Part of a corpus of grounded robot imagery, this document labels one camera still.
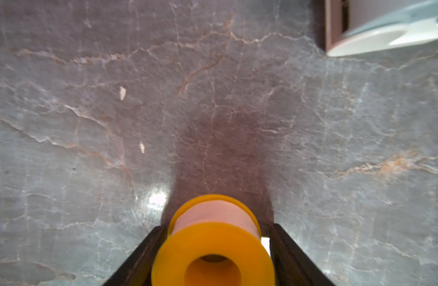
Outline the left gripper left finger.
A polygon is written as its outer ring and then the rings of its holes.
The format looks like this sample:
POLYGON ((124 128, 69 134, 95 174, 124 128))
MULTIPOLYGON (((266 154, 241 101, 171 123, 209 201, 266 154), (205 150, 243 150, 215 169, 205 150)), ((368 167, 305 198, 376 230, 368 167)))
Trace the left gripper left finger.
POLYGON ((103 286, 151 286, 155 257, 167 239, 167 225, 156 226, 103 286))

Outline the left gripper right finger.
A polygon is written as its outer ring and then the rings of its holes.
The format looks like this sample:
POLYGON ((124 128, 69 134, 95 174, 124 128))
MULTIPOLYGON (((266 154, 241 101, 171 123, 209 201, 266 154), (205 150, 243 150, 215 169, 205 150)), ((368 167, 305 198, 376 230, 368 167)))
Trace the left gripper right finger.
POLYGON ((281 225, 274 224, 269 231, 277 286, 334 286, 281 225))

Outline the yellow tape roll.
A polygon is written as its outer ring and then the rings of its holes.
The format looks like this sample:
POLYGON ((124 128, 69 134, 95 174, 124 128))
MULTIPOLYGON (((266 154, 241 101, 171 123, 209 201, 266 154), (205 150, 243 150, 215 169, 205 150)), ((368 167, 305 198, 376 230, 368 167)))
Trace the yellow tape roll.
POLYGON ((273 286, 253 212, 232 197, 198 196, 175 212, 152 266, 155 286, 273 286))

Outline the black grey stapler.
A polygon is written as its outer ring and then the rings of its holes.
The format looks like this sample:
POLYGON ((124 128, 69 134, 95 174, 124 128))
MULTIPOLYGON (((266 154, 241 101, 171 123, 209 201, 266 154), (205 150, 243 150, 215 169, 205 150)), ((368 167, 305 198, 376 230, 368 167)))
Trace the black grey stapler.
POLYGON ((343 57, 438 40, 438 1, 325 2, 326 53, 343 57))

